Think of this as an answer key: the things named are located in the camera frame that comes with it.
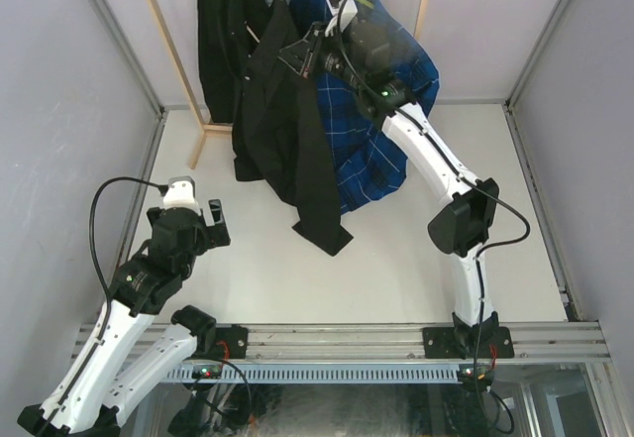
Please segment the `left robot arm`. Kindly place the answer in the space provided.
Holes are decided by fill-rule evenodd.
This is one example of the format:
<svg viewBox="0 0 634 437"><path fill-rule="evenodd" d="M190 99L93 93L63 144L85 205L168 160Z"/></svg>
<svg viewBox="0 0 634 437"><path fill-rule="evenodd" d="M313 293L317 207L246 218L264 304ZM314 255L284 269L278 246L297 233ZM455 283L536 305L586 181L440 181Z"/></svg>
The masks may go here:
<svg viewBox="0 0 634 437"><path fill-rule="evenodd" d="M187 358L204 358L217 345L216 320L187 305L173 313L162 335L131 365L130 352L164 304L207 251L231 239L222 203L209 203L213 223L196 208L152 208L151 237L115 273L110 297L70 370L41 404L17 418L32 436L117 436L157 384Z"/></svg>

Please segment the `black shirt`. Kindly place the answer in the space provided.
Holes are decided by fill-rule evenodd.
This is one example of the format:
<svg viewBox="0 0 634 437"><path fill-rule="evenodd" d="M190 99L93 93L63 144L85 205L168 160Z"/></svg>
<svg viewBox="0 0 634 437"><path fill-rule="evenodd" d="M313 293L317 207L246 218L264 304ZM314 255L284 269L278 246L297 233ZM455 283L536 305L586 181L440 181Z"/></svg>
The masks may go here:
<svg viewBox="0 0 634 437"><path fill-rule="evenodd" d="M278 58L299 36L286 0L283 32L253 49L245 0L197 0L198 72L211 117L232 127L237 180L264 180L296 208L294 230L337 255L352 235L341 225L341 203L314 83Z"/></svg>

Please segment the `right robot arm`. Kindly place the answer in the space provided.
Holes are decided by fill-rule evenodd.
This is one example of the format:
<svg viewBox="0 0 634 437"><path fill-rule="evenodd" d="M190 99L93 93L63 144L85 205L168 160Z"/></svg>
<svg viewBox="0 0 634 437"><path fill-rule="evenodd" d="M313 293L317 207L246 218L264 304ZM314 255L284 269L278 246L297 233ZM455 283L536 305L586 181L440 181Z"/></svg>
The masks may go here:
<svg viewBox="0 0 634 437"><path fill-rule="evenodd" d="M488 348L498 326L486 295L484 247L499 187L464 166L432 127L411 89L394 73L394 46L377 24L352 22L340 29L314 23L278 57L302 78L327 72L347 83L361 113L405 153L437 195L442 208L427 231L435 247L453 261L457 349L475 357Z"/></svg>

